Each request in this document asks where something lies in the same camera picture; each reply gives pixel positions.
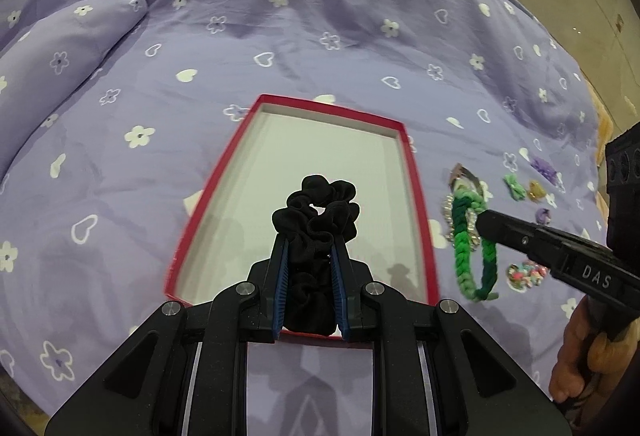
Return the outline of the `person's right hand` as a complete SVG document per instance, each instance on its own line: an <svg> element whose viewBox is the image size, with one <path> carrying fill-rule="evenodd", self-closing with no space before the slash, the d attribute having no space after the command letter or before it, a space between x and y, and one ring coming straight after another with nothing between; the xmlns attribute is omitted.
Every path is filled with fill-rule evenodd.
<svg viewBox="0 0 640 436"><path fill-rule="evenodd" d="M589 378L579 370L580 364L586 364L593 375L600 375L598 385L576 411L574 427L586 427L596 418L623 378L638 344L639 319L634 319L623 335L611 341L592 325L588 297L578 303L564 330L549 383L551 398L564 404L577 399L588 386Z"/></svg>

